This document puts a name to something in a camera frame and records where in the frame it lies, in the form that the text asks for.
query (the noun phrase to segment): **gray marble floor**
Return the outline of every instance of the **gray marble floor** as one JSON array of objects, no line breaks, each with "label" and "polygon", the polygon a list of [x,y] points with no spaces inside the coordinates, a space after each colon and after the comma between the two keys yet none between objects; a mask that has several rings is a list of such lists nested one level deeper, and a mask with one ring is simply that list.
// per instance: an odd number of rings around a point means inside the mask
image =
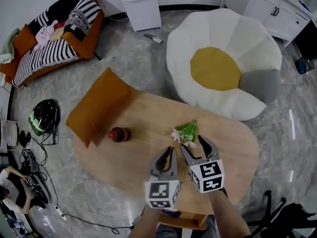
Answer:
[{"label": "gray marble floor", "polygon": [[[61,112],[58,144],[48,146],[48,169],[59,205],[69,213],[87,221],[112,227],[129,226],[144,206],[144,200],[133,198],[115,187],[100,182],[89,175],[78,162],[73,149],[72,133],[65,125],[70,111],[79,103],[93,82],[104,71],[112,70],[126,83],[138,90],[170,97],[165,87],[166,41],[169,32],[177,27],[190,11],[162,12],[161,29],[149,30],[164,42],[157,44],[133,32],[128,21],[111,22],[100,33],[97,53],[102,57],[82,60],[44,75],[23,90],[17,90],[12,104],[12,118],[20,122],[20,129],[30,131],[27,117],[43,99],[54,98]],[[295,69],[294,59],[299,55],[294,46],[282,48],[282,87],[278,99],[255,121],[249,124],[260,147],[260,162],[250,189],[236,206],[246,216],[254,219],[264,207],[263,193],[271,189],[273,203],[282,196],[289,202],[299,202],[316,177],[317,167],[317,70],[302,76]],[[294,131],[290,119],[293,117]],[[30,144],[38,160],[43,151],[33,141]],[[15,153],[16,159],[21,147]],[[52,185],[47,186],[53,203],[45,210],[33,209],[30,217],[44,237],[127,237],[128,230],[114,235],[110,229],[92,226],[76,219],[70,223],[61,219],[54,209],[56,198]]]}]

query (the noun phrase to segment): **hand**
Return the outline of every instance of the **hand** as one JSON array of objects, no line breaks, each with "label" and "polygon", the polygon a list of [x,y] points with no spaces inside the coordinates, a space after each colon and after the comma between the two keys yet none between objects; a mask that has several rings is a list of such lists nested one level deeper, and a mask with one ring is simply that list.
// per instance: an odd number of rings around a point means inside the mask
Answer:
[{"label": "hand", "polygon": [[26,197],[27,197],[27,198],[30,198],[30,199],[33,199],[33,198],[34,198],[33,191],[32,191],[32,190],[28,190],[28,191],[26,192]]}]

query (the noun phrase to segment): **power strip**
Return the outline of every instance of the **power strip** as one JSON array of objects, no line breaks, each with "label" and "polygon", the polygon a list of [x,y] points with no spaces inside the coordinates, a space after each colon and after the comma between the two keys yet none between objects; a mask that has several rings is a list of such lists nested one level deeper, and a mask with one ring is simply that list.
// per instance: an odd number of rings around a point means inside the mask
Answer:
[{"label": "power strip", "polygon": [[65,215],[62,213],[62,211],[58,208],[58,206],[55,206],[55,210],[58,212],[58,214],[64,219],[67,220]]}]

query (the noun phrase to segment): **table top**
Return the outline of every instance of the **table top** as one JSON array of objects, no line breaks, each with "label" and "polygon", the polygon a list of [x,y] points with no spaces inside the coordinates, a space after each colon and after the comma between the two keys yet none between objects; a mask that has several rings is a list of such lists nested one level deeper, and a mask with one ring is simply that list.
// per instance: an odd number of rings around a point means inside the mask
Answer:
[{"label": "table top", "polygon": [[[189,168],[173,142],[173,128],[198,119],[197,133],[209,138],[219,149],[225,171],[224,187],[232,204],[238,203],[253,179],[259,149],[252,131],[243,123],[208,111],[149,93],[139,93],[112,127],[126,127],[132,132],[127,142],[115,143],[107,138],[109,128],[100,132],[89,148],[74,136],[74,148],[83,167],[101,181],[145,198],[144,181],[148,180],[150,160],[160,150],[173,146],[177,150],[178,175],[183,181],[175,208],[198,214],[212,214],[208,194],[201,194],[190,181]],[[198,143],[195,156],[205,158]]]}]

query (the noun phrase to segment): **gray petal cushion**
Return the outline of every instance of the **gray petal cushion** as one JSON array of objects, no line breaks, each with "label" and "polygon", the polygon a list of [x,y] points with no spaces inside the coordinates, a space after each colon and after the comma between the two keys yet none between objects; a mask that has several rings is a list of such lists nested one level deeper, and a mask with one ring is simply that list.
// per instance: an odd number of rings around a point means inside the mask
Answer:
[{"label": "gray petal cushion", "polygon": [[266,105],[273,102],[281,87],[281,72],[277,69],[254,70],[241,75],[239,88]]}]

